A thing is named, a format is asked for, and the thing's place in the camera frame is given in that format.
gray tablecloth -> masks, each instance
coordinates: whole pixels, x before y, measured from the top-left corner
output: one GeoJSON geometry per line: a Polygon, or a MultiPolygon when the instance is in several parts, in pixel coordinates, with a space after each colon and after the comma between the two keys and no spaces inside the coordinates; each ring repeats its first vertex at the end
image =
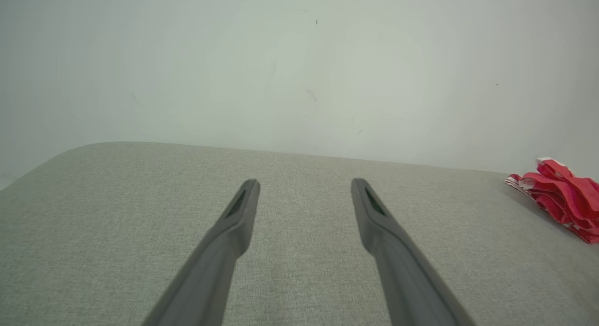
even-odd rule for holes
{"type": "Polygon", "coordinates": [[[0,324],[141,323],[249,178],[262,191],[224,323],[389,324],[353,177],[477,324],[599,324],[598,246],[503,174],[154,143],[74,149],[0,191],[0,324]]]}

